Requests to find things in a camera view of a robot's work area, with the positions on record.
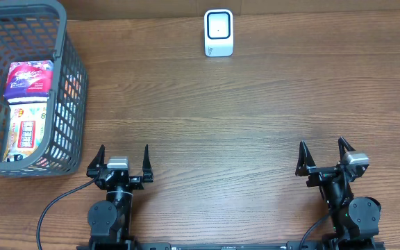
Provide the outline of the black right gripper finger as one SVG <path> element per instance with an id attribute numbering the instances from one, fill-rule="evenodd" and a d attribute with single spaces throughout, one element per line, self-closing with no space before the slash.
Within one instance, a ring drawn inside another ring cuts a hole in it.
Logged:
<path id="1" fill-rule="evenodd" d="M 348 143 L 344 137 L 340 137 L 337 141 L 341 162 L 349 162 L 351 160 L 351 153 L 355 149 Z"/>
<path id="2" fill-rule="evenodd" d="M 299 144 L 299 158 L 297 162 L 296 175 L 310 175 L 316 169 L 315 161 L 310 154 L 306 142 L 302 140 Z"/>

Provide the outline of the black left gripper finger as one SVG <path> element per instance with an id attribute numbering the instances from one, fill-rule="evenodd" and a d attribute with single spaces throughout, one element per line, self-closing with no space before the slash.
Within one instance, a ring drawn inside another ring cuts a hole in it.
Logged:
<path id="1" fill-rule="evenodd" d="M 102 144 L 92 160 L 92 162 L 88 165 L 87 169 L 88 170 L 98 170 L 100 166 L 104 164 L 104 158 L 105 158 L 105 146 Z"/>
<path id="2" fill-rule="evenodd" d="M 149 158 L 149 145 L 147 144 L 144 149 L 144 157 L 142 163 L 143 176 L 152 176 L 152 168 Z"/>

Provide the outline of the yellow snack bag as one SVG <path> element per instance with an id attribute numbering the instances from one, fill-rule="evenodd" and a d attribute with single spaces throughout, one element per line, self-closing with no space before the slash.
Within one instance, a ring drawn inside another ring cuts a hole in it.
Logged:
<path id="1" fill-rule="evenodd" d="M 3 162 L 16 162 L 29 157 L 42 142 L 47 102 L 10 105 L 10 122 Z"/>

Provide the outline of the purple red tissue pack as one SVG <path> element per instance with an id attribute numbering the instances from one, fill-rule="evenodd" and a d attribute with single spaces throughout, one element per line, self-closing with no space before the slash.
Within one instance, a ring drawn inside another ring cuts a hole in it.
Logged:
<path id="1" fill-rule="evenodd" d="M 47 101 L 53 67 L 51 60 L 12 62 L 6 81 L 5 99 L 8 103 Z"/>

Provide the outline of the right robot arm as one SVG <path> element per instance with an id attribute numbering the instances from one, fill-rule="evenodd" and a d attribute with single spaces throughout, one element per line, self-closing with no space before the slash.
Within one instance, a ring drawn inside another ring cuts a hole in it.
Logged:
<path id="1" fill-rule="evenodd" d="M 377 242 L 381 204 L 372 197 L 354 197 L 350 183 L 363 176 L 369 167 L 367 154 L 355 150 L 345 138 L 338 139 L 340 160 L 330 167 L 318 167 L 305 141 L 299 144 L 295 174 L 307 176 L 309 188 L 318 187 L 328 213 L 316 221 L 303 235 L 295 249 L 384 249 Z M 333 232 L 311 242 L 308 236 L 327 219 L 333 223 Z"/>

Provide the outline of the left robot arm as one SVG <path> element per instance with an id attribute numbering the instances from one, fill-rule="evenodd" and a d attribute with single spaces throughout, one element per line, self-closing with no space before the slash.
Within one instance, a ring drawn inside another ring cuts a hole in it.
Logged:
<path id="1" fill-rule="evenodd" d="M 149 147 L 144 148 L 142 174 L 129 174 L 126 156 L 115 156 L 105 161 L 105 147 L 100 146 L 97 155 L 87 167 L 86 175 L 94 184 L 106 191 L 106 198 L 89 209 L 89 249 L 141 249 L 137 238 L 130 234 L 133 192 L 143 190 L 153 182 L 149 159 Z"/>

